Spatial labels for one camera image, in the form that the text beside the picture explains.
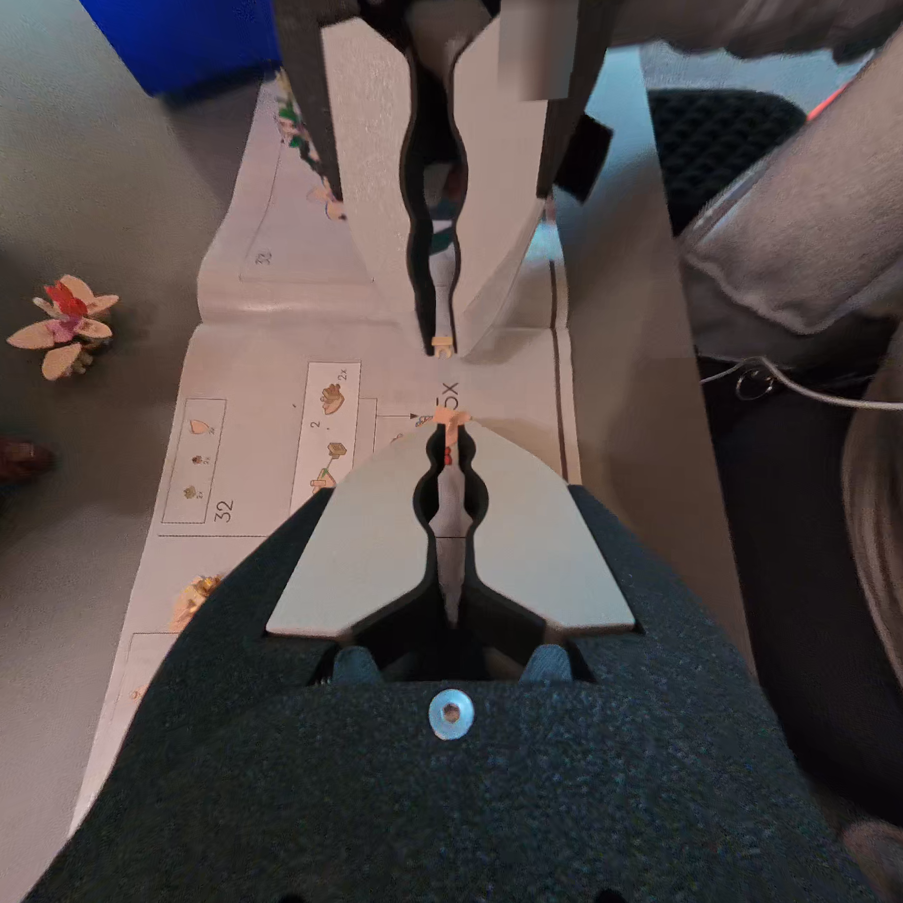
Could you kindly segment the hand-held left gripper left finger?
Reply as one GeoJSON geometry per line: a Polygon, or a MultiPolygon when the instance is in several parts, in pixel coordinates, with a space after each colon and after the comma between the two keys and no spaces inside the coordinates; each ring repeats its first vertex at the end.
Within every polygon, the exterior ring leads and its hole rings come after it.
{"type": "Polygon", "coordinates": [[[333,490],[267,624],[275,636],[349,636],[435,576],[445,427],[423,425],[333,490]]]}

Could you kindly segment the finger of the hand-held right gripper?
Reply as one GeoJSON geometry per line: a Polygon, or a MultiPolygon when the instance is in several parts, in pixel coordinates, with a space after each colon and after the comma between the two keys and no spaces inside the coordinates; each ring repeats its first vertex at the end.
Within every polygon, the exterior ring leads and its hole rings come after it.
{"type": "Polygon", "coordinates": [[[342,203],[356,249],[380,312],[434,356],[433,230],[410,154],[418,113],[412,56],[369,24],[324,28],[322,49],[342,203]]]}
{"type": "Polygon", "coordinates": [[[495,327],[536,232],[547,102],[523,100],[499,81],[500,29],[483,29],[452,71],[451,115],[466,172],[455,220],[457,276],[451,291],[458,355],[495,327]]]}

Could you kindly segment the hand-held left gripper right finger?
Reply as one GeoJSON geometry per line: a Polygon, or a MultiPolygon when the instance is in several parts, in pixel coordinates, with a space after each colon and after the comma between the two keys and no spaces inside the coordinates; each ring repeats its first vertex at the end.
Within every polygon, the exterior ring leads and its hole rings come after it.
{"type": "Polygon", "coordinates": [[[459,623],[485,633],[612,633],[637,621],[566,481],[490,428],[459,428],[470,530],[459,623]]]}

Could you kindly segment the tan and red brick piece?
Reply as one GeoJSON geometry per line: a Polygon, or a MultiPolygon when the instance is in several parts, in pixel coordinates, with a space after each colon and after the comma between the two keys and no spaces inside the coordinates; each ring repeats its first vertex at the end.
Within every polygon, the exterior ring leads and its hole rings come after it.
{"type": "Polygon", "coordinates": [[[432,422],[437,427],[441,426],[444,431],[444,467],[453,465],[459,441],[459,432],[470,421],[471,415],[468,412],[451,409],[443,405],[436,407],[432,422]]]}

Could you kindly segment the person's right forearm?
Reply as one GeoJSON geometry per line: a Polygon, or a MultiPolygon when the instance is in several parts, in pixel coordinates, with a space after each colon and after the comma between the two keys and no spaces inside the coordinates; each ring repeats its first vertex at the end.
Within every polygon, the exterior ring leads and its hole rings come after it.
{"type": "Polygon", "coordinates": [[[739,59],[830,51],[850,62],[901,26],[900,1],[620,2],[610,45],[663,41],[684,53],[739,59]]]}

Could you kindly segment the grey desk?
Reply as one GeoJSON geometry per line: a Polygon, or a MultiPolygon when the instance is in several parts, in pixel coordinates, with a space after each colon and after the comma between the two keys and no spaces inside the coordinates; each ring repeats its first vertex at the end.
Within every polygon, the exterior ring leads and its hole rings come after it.
{"type": "MultiPolygon", "coordinates": [[[[647,103],[646,50],[609,54],[588,110],[615,131],[579,206],[558,196],[582,481],[751,661],[647,103]]],[[[66,841],[164,468],[255,82],[147,96],[80,2],[2,2],[2,339],[64,274],[123,305],[109,352],[46,383],[2,349],[2,430],[58,467],[2,509],[2,901],[66,841]]]]}

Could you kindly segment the blue box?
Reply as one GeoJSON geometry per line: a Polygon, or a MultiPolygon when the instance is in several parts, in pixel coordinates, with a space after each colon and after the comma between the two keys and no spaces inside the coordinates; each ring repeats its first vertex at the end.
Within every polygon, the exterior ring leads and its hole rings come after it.
{"type": "Polygon", "coordinates": [[[82,1],[149,96],[279,68],[270,1],[82,1]]]}

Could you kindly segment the white instruction booklet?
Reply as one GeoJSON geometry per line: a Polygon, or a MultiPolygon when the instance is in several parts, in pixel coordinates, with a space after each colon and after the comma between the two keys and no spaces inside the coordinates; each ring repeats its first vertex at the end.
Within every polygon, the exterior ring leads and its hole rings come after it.
{"type": "Polygon", "coordinates": [[[164,469],[72,816],[105,782],[198,578],[236,567],[330,477],[459,407],[581,482],[568,287],[546,202],[488,351],[436,360],[378,310],[346,220],[259,91],[235,189],[198,273],[164,469]]]}

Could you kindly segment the black mesh chair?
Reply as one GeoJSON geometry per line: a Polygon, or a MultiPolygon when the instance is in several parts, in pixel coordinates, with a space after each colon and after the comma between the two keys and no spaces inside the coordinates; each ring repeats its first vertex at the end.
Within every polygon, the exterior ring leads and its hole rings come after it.
{"type": "Polygon", "coordinates": [[[783,96],[751,89],[657,88],[648,101],[674,237],[807,121],[783,96]]]}

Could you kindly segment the person's grey sweater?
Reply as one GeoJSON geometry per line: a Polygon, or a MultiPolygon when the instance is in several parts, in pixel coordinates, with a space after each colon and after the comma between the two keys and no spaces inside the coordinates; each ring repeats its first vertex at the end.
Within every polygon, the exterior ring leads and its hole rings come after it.
{"type": "Polygon", "coordinates": [[[679,239],[694,346],[793,367],[886,320],[901,367],[902,36],[679,239]]]}

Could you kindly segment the brick flower model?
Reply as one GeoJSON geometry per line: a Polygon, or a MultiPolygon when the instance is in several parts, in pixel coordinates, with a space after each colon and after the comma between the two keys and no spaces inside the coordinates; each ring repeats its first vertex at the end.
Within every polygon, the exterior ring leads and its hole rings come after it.
{"type": "Polygon", "coordinates": [[[111,313],[119,301],[117,294],[95,293],[79,277],[63,275],[32,299],[42,318],[11,334],[6,343],[40,352],[40,373],[47,382],[82,376],[114,339],[111,313]]]}

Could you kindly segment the ribbed grey cloth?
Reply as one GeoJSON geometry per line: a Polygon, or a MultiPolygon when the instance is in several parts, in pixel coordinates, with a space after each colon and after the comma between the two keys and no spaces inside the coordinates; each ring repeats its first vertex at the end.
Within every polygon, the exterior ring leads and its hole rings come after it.
{"type": "Polygon", "coordinates": [[[845,437],[842,502],[873,625],[902,683],[902,413],[860,409],[845,437]]]}

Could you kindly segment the brown toy figure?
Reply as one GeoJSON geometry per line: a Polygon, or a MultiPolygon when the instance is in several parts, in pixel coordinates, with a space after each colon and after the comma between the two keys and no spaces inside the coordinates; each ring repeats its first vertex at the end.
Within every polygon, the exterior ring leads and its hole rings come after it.
{"type": "Polygon", "coordinates": [[[1,436],[1,489],[26,486],[55,466],[52,451],[33,442],[1,436]]]}

